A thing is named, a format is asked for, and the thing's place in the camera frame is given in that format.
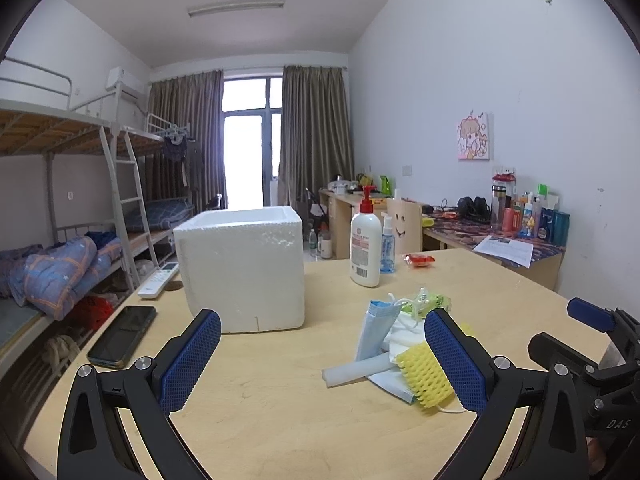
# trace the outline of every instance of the window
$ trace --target window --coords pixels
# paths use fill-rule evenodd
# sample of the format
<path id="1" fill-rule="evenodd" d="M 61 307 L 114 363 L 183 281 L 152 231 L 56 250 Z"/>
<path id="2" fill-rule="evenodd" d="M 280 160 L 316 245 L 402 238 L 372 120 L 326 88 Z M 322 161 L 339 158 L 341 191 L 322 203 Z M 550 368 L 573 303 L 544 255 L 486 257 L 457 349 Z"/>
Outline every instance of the window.
<path id="1" fill-rule="evenodd" d="M 226 81 L 222 111 L 228 208 L 271 205 L 280 165 L 282 78 Z"/>

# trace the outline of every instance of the wooden bed slats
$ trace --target wooden bed slats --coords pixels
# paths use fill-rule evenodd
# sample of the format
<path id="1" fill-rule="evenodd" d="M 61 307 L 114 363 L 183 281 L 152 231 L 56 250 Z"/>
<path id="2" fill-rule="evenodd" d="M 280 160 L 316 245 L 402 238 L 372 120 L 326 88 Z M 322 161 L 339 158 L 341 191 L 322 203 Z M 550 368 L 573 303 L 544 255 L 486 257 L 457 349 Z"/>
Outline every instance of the wooden bed slats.
<path id="1" fill-rule="evenodd" d="M 103 155 L 99 131 L 100 124 L 83 121 L 81 114 L 65 118 L 0 109 L 0 156 L 36 153 Z M 163 146 L 162 142 L 142 136 L 132 135 L 130 139 L 137 156 L 156 153 Z M 118 155 L 126 154 L 124 140 L 120 138 Z"/>

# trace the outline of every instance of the styrofoam box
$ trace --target styrofoam box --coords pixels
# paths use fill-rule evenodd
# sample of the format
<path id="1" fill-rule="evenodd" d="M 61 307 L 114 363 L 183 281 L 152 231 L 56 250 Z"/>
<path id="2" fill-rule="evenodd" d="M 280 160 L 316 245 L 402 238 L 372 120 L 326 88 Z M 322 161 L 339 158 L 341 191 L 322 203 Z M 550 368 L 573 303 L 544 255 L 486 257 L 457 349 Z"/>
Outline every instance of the styrofoam box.
<path id="1" fill-rule="evenodd" d="M 302 220 L 290 207 L 205 211 L 174 229 L 191 313 L 222 332 L 297 328 L 305 320 Z"/>

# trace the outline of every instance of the shampoo bottle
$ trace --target shampoo bottle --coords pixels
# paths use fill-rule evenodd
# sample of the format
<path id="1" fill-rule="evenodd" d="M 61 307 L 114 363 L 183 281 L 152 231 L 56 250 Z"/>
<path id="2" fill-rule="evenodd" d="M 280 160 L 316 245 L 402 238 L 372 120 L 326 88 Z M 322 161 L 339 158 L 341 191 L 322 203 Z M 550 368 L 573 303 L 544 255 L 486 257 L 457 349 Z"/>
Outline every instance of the shampoo bottle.
<path id="1" fill-rule="evenodd" d="M 382 225 L 373 214 L 369 193 L 373 186 L 364 187 L 360 212 L 351 220 L 350 277 L 358 285 L 378 286 L 380 256 L 382 254 Z"/>

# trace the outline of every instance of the black phone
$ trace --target black phone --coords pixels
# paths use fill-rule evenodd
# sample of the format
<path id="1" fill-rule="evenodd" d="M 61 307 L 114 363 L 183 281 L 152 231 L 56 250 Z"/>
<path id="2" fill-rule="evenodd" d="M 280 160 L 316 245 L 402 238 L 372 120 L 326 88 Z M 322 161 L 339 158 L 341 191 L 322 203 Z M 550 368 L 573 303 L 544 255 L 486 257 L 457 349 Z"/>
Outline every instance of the black phone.
<path id="1" fill-rule="evenodd" d="M 89 350 L 87 359 L 95 366 L 121 370 L 155 317 L 152 306 L 126 306 Z"/>

